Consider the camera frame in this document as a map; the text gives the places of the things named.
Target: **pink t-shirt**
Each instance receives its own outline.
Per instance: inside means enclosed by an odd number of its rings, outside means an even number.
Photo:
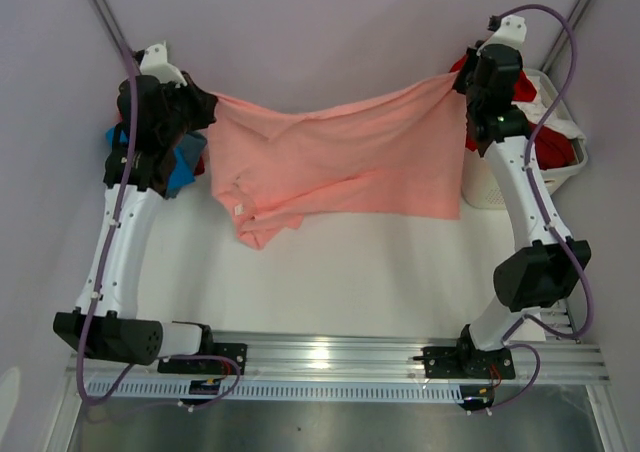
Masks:
[[[466,111],[454,78],[304,114],[216,94],[212,192],[238,238],[262,249],[318,212],[457,219]]]

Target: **blue fabric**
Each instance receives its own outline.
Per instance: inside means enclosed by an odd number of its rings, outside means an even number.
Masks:
[[[115,130],[115,127],[112,127],[106,133],[107,141],[109,142],[109,144],[111,144],[113,140],[114,130]],[[167,197],[175,197],[176,195],[178,195],[178,192],[182,187],[184,187],[185,185],[192,184],[193,182],[196,181],[196,178],[193,175],[193,171],[196,168],[198,159],[200,158],[200,154],[202,153],[202,150],[204,149],[207,142],[204,136],[202,136],[197,132],[195,134],[197,134],[199,137],[202,137],[202,139],[198,139],[196,143],[194,142],[193,139],[189,138],[189,135],[185,135],[185,137],[180,141],[178,146],[173,151],[174,155],[176,156],[176,166],[173,169],[173,172],[171,172],[171,175],[169,176],[169,184],[167,185]],[[124,132],[120,133],[120,143],[121,144],[129,143],[127,136],[124,134]],[[197,151],[190,150],[195,146],[195,144],[197,144],[197,147],[199,148],[199,150]],[[193,164],[187,164],[187,161],[184,158],[183,150],[182,150],[184,146],[187,146],[187,148],[189,149],[188,152],[189,152],[190,158],[197,154],[196,160]]]

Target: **laundry basket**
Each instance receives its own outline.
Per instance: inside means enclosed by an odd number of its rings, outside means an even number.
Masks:
[[[544,73],[525,69],[529,77],[540,77],[540,95],[542,103],[549,107],[553,99],[558,95],[557,90]],[[564,103],[560,102],[556,109],[556,114],[560,119],[573,120]],[[570,166],[560,169],[543,170],[542,177],[549,190],[553,194],[572,175],[576,175],[587,163],[587,150],[585,141],[582,138],[572,139],[571,145],[575,151],[576,160]],[[504,199],[498,187],[489,164],[480,157],[477,151],[465,149],[464,165],[462,170],[462,196],[465,200],[479,209],[504,209]]]

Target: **metal floor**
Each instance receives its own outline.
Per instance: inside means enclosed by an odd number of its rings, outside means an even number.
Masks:
[[[492,417],[467,417],[457,406],[435,404],[234,400],[193,415],[163,407],[117,420],[144,403],[113,399],[106,410],[92,410],[95,419],[105,413],[116,419],[100,425],[79,421],[69,451],[604,450],[580,386],[537,386]]]

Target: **light purple wall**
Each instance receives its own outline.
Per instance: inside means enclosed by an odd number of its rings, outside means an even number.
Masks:
[[[626,421],[640,447],[640,33],[638,0],[597,0],[578,30],[580,57],[568,105],[588,135],[590,163],[561,189],[557,205],[576,237],[589,240],[587,271],[602,346]],[[566,75],[566,60],[554,82]],[[582,290],[571,297],[579,321]]]
[[[71,310],[97,240],[124,76],[87,0],[0,1],[0,375],[22,372],[2,450],[39,450],[70,349]]]
[[[110,0],[138,48],[159,40],[211,90],[282,111],[317,110],[443,73],[488,18],[527,2],[575,0]],[[527,15],[539,65],[559,28]]]

